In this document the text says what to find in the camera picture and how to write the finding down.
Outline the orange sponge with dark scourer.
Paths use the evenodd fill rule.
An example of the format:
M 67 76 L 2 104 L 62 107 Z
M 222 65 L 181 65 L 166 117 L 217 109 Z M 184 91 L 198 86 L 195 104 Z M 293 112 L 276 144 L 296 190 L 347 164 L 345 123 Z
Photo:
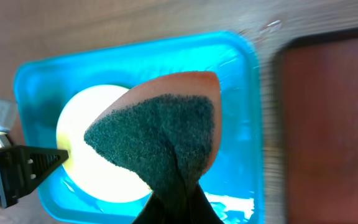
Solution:
M 164 75 L 131 88 L 86 130 L 110 163 L 135 172 L 162 200 L 183 200 L 211 167 L 221 137 L 214 72 Z

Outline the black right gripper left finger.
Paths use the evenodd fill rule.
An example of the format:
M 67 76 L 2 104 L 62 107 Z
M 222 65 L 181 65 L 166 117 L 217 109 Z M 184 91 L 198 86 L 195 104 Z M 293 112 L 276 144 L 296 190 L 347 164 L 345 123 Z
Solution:
M 165 221 L 165 208 L 156 194 L 152 193 L 132 224 L 164 224 Z

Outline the yellow-green plate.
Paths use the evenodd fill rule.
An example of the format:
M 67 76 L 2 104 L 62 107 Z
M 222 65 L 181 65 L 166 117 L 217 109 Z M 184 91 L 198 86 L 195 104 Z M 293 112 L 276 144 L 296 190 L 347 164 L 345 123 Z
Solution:
M 151 192 L 137 174 L 108 162 L 84 141 L 91 123 L 127 91 L 117 85 L 80 91 L 63 108 L 56 130 L 57 147 L 68 151 L 63 167 L 69 178 L 88 195 L 112 203 L 133 202 Z

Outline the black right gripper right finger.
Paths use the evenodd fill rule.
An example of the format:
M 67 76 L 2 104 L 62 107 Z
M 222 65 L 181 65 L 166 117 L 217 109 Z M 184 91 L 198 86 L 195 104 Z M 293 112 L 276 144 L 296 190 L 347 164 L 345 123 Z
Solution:
M 191 223 L 223 224 L 223 221 L 213 210 L 199 184 L 197 184 L 195 191 L 191 196 Z

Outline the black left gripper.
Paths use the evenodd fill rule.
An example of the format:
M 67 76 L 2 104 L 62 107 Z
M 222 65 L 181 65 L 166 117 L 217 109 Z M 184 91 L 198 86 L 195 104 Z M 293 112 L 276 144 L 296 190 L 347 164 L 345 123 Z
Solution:
M 0 207 L 32 193 L 67 159 L 66 150 L 18 146 L 0 132 Z

